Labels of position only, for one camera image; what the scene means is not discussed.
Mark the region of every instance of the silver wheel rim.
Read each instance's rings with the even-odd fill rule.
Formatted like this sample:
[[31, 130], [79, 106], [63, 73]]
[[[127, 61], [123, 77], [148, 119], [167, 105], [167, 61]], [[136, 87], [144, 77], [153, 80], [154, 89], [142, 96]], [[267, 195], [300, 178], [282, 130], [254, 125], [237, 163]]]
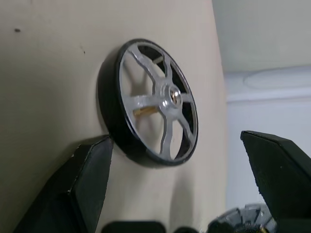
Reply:
[[[163, 62], [165, 67], [165, 78], [162, 78], [158, 75], [156, 70], [153, 67], [152, 62], [147, 59], [145, 55], [143, 55], [139, 47], [147, 46], [153, 48], [157, 52], [161, 54], [160, 57], [153, 60], [153, 63], [157, 64], [158, 62]], [[153, 94], [152, 95], [139, 95], [131, 97], [125, 94], [122, 90], [122, 72], [124, 58], [126, 54], [130, 54], [135, 61], [144, 69], [144, 71], [148, 74], [148, 77], [152, 80], [153, 83]], [[179, 88], [173, 83], [173, 71], [172, 68], [178, 74], [186, 92], [182, 93]], [[166, 53], [162, 48], [158, 47], [155, 44], [148, 42], [136, 42], [130, 45], [127, 50], [124, 52], [119, 70], [119, 81], [120, 81], [120, 89], [121, 89], [121, 99], [124, 105], [124, 109], [126, 111], [126, 115], [129, 119], [129, 123], [132, 126], [132, 129], [139, 136], [139, 139], [143, 142], [143, 144], [152, 151], [157, 157], [167, 161], [178, 161], [183, 160], [185, 157], [189, 156], [193, 148], [195, 147], [197, 141], [197, 112], [195, 108], [194, 98], [191, 93], [191, 90], [187, 84], [187, 81], [178, 68], [175, 61], [171, 58], [170, 55]], [[190, 129], [190, 124], [184, 117], [183, 103], [189, 103], [191, 106], [191, 113], [193, 119], [193, 130]], [[160, 114], [164, 119], [164, 132], [161, 139], [161, 149], [160, 153], [155, 152], [152, 148], [150, 148], [147, 143], [140, 136], [139, 132], [135, 127], [136, 118], [134, 116], [133, 111], [136, 109], [143, 109], [145, 107], [156, 107]], [[178, 121], [181, 125], [184, 135], [189, 143], [188, 150], [184, 153], [182, 157], [178, 157], [172, 159], [170, 146], [173, 137], [173, 122]]]

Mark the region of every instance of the white wall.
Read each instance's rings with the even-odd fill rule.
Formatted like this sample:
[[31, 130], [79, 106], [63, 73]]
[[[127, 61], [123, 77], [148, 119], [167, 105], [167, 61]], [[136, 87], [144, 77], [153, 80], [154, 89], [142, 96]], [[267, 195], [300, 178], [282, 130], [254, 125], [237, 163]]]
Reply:
[[1, 1], [0, 34], [1, 233], [13, 231], [77, 144], [107, 133], [96, 107], [98, 71], [138, 37], [160, 44], [187, 77], [198, 144], [186, 164], [160, 170], [116, 145], [97, 232], [118, 219], [206, 230], [225, 210], [225, 88], [211, 0]]
[[311, 67], [226, 74], [227, 209], [263, 202], [240, 140], [241, 131], [275, 134], [311, 156]]
[[225, 71], [311, 64], [310, 0], [213, 0]]

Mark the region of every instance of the black object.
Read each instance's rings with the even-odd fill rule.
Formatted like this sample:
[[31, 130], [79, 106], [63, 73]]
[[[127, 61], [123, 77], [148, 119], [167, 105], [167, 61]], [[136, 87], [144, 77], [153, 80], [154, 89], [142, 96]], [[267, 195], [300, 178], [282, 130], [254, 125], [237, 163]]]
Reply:
[[249, 204], [225, 212], [208, 225], [208, 233], [276, 233], [276, 222], [265, 204]]
[[159, 222], [140, 221], [112, 222], [106, 225], [102, 233], [165, 233], [164, 226]]
[[178, 228], [174, 233], [198, 233], [198, 231], [191, 227], [181, 227]]
[[[138, 46], [139, 53], [147, 56], [152, 61], [161, 57], [161, 54], [156, 49], [154, 49], [155, 47], [164, 51], [164, 49], [152, 41], [145, 39], [134, 39], [127, 42], [120, 49], [115, 50], [108, 56], [101, 67], [98, 78], [99, 106], [105, 124], [114, 141], [130, 159], [144, 166], [150, 167], [176, 166], [183, 164], [192, 156], [198, 137], [197, 114], [195, 115], [195, 118], [193, 118], [193, 108], [191, 108], [190, 104], [183, 103], [182, 114], [184, 115], [186, 121], [189, 123], [191, 132], [195, 134], [195, 142], [192, 145], [192, 150], [190, 152], [188, 151], [190, 144], [185, 133], [183, 133], [181, 147], [176, 158], [174, 160], [165, 160], [159, 158], [159, 156], [154, 151], [146, 147], [140, 140], [139, 135], [136, 133], [134, 127], [132, 126], [131, 120], [127, 116], [126, 110], [122, 103], [121, 85], [119, 79], [120, 65], [127, 49], [131, 45], [137, 43], [146, 44], [145, 46]], [[182, 93], [184, 93], [186, 92], [186, 89], [189, 89], [189, 85], [185, 80], [181, 81], [180, 75], [182, 78], [184, 78], [184, 76], [173, 58], [170, 57], [170, 59], [176, 67], [172, 68], [173, 83]], [[163, 70], [163, 72], [165, 72], [165, 66], [162, 60], [160, 60], [157, 65], [160, 69]]]
[[93, 233], [105, 199], [113, 144], [80, 145], [47, 181], [14, 233]]
[[311, 159], [294, 142], [275, 135], [244, 131], [241, 140], [277, 232], [311, 232]]

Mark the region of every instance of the wheel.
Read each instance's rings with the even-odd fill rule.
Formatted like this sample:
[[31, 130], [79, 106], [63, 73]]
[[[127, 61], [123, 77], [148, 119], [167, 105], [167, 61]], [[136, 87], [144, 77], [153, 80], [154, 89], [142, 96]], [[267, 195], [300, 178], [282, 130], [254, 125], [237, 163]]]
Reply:
[[[152, 93], [131, 95], [123, 88], [122, 68], [130, 55], [147, 73]], [[163, 71], [163, 77], [155, 66]], [[145, 166], [176, 166], [192, 156], [198, 140], [198, 116], [190, 87], [173, 58], [159, 45], [134, 39], [112, 52], [103, 63], [98, 79], [99, 107], [109, 134], [124, 153]], [[137, 118], [158, 112], [164, 130], [160, 151], [156, 152], [136, 128]], [[182, 127], [176, 157], [171, 156], [173, 123]]]
[[276, 221], [265, 204], [230, 210], [208, 225], [207, 233], [276, 233]]

